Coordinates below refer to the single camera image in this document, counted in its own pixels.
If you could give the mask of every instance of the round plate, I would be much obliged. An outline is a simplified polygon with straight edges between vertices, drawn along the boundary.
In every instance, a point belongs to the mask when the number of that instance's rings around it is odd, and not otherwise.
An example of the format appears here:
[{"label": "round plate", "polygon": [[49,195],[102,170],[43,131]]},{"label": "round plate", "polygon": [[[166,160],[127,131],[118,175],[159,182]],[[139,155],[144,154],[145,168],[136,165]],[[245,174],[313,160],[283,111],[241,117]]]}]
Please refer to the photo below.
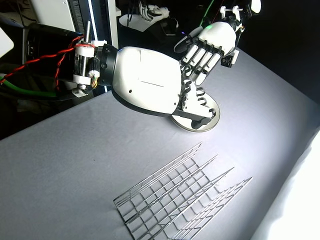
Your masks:
[{"label": "round plate", "polygon": [[189,118],[184,118],[181,116],[176,116],[176,115],[172,115],[173,121],[181,128],[191,131],[191,132],[196,132],[196,133],[203,133],[206,131],[209,131],[211,129],[214,128],[215,125],[217,125],[219,119],[220,119],[220,109],[218,104],[216,103],[216,101],[209,96],[208,94],[204,94],[203,97],[206,99],[206,105],[211,108],[211,109],[215,109],[216,115],[215,117],[207,124],[207,125],[203,125],[201,126],[199,129],[193,129],[191,127],[191,122],[192,120]]}]

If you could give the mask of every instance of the metal dish rack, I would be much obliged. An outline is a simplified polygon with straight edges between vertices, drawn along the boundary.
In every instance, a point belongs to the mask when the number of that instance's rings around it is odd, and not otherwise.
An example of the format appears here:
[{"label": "metal dish rack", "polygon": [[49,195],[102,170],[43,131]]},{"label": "metal dish rack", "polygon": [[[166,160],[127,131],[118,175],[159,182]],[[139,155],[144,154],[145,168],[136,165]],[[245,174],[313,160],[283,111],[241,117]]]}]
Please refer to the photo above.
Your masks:
[{"label": "metal dish rack", "polygon": [[194,161],[201,142],[114,200],[135,240],[193,239],[252,179],[218,191],[215,185],[233,168],[209,179]]}]

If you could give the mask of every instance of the green cable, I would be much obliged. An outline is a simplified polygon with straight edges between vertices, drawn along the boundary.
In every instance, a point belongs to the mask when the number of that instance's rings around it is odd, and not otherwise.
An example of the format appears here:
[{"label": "green cable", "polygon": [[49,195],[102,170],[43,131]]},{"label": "green cable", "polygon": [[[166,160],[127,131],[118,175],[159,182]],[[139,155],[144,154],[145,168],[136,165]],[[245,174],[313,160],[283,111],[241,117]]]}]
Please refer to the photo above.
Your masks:
[{"label": "green cable", "polygon": [[205,11],[205,13],[204,13],[204,15],[203,15],[203,17],[202,17],[202,19],[201,19],[201,22],[200,22],[199,27],[200,27],[200,26],[202,25],[202,23],[204,22],[204,18],[207,16],[207,13],[208,13],[209,9],[211,8],[211,5],[214,3],[214,1],[215,1],[215,0],[212,0],[212,1],[210,2],[208,8],[206,9],[206,11]]},{"label": "green cable", "polygon": [[49,91],[31,91],[31,90],[27,90],[27,89],[23,89],[23,88],[20,88],[20,87],[17,87],[15,85],[13,85],[12,83],[8,82],[8,80],[5,80],[3,82],[3,84],[16,91],[16,92],[19,92],[21,94],[26,94],[26,95],[32,95],[32,96],[40,96],[40,97],[57,97],[57,94],[55,92],[49,92]]}]

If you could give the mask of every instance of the table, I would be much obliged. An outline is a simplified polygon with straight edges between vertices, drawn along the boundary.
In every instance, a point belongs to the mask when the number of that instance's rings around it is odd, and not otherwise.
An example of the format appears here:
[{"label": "table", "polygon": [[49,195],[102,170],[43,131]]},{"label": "table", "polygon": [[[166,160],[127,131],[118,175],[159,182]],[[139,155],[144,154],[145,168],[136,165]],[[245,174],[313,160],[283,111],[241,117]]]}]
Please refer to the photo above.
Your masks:
[{"label": "table", "polygon": [[131,239],[113,199],[189,148],[253,180],[196,239],[247,240],[320,125],[320,108],[240,52],[204,83],[221,117],[208,132],[132,111],[111,93],[0,142],[0,239]]}]

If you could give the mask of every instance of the metal shaft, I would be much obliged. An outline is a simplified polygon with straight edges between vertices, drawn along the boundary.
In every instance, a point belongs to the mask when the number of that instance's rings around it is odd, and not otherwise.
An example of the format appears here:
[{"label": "metal shaft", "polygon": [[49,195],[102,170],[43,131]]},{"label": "metal shaft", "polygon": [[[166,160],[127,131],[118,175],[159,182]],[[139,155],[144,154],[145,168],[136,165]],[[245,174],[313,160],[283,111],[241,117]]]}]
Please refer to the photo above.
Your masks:
[{"label": "metal shaft", "polygon": [[[89,42],[90,28],[91,28],[91,22],[87,21],[85,24],[85,32],[84,32],[84,41],[86,43]],[[82,57],[81,63],[82,63],[81,76],[85,76],[86,75],[86,65],[87,65],[87,57],[86,56]]]}]

